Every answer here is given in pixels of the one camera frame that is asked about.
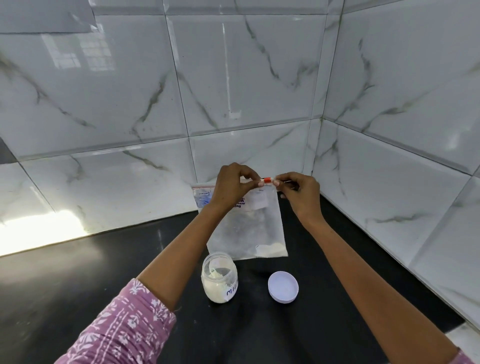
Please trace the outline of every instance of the bright light patch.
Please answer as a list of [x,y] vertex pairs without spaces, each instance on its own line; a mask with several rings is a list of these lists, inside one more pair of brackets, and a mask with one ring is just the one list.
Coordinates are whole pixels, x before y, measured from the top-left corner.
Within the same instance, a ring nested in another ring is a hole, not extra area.
[[0,256],[87,234],[80,220],[68,210],[8,220],[0,224]]

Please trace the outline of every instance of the hand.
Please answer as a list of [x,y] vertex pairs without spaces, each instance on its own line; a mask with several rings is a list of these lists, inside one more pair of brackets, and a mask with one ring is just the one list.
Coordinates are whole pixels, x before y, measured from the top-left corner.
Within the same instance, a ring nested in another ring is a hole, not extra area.
[[[299,190],[294,191],[291,185],[284,181],[294,181],[299,185]],[[312,223],[324,221],[320,209],[320,184],[312,176],[301,173],[289,172],[275,177],[273,184],[290,201],[293,212],[302,225],[308,229]]]
[[[240,177],[250,178],[252,181],[241,183]],[[215,189],[209,205],[217,206],[225,213],[229,212],[245,194],[265,183],[260,176],[250,167],[232,163],[220,169],[216,179]]]

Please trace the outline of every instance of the wall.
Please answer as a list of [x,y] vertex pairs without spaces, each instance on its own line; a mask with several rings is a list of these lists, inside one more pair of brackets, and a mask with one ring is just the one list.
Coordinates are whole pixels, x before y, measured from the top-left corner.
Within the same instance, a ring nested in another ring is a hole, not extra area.
[[346,0],[313,169],[478,328],[479,16],[477,0]]
[[196,210],[234,161],[311,173],[342,1],[90,3],[0,35],[0,255]]

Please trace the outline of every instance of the person's left hand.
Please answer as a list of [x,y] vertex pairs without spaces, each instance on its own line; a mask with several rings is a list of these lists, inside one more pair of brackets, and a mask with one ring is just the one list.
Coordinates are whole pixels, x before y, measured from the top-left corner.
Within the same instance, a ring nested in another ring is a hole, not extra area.
[[[252,181],[241,183],[240,177],[250,178]],[[209,205],[221,208],[225,213],[229,212],[241,200],[245,194],[257,187],[263,187],[257,172],[248,166],[232,163],[220,169],[216,179],[216,185]]]

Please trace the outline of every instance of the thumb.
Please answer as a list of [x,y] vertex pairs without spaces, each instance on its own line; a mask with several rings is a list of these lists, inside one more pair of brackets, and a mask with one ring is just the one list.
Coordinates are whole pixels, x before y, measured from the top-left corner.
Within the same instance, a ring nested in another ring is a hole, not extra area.
[[292,190],[289,186],[287,186],[285,183],[279,180],[275,180],[273,184],[276,186],[276,189],[279,191],[282,191],[282,193],[285,195],[285,197],[289,200],[291,199],[296,192]]
[[260,181],[250,181],[250,182],[246,182],[246,183],[241,183],[241,189],[242,189],[243,195],[245,195],[248,191],[253,190],[254,188],[258,188],[259,183],[261,183],[261,182]]

